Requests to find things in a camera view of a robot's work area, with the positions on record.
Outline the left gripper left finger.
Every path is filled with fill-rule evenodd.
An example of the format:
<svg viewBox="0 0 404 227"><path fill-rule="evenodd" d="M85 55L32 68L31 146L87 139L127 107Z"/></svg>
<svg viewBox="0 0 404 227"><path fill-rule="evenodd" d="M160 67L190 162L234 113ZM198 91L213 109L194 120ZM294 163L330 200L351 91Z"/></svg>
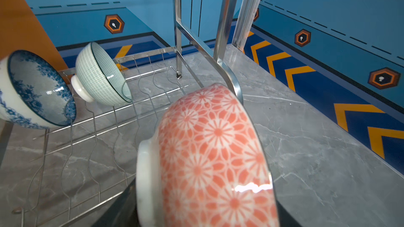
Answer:
<svg viewBox="0 0 404 227"><path fill-rule="evenodd" d="M138 227L134 179L92 227Z"/></svg>

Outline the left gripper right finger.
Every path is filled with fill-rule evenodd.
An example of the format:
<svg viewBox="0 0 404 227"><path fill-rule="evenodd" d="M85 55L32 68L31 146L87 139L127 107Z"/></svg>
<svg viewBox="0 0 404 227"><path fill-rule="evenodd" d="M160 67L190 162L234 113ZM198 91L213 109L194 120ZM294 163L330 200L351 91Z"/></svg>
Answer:
<svg viewBox="0 0 404 227"><path fill-rule="evenodd" d="M278 200L276 206L281 227L302 227Z"/></svg>

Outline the pale green ribbed bowl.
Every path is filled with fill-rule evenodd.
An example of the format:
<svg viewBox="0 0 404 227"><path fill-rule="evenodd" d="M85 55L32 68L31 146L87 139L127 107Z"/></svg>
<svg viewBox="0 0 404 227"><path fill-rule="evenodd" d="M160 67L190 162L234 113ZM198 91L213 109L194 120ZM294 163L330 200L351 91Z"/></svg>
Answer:
<svg viewBox="0 0 404 227"><path fill-rule="evenodd" d="M86 102L119 106L132 102L126 79L109 54L96 42L87 44L78 54L76 73L71 83Z"/></svg>

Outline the blue floral white bowl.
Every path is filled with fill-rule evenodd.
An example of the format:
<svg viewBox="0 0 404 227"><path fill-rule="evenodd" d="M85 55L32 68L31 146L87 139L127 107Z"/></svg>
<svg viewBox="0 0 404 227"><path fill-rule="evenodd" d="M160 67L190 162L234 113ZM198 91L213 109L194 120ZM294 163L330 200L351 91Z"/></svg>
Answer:
<svg viewBox="0 0 404 227"><path fill-rule="evenodd" d="M1 119L30 129L69 126L76 119L75 100L46 60L16 50L1 60Z"/></svg>

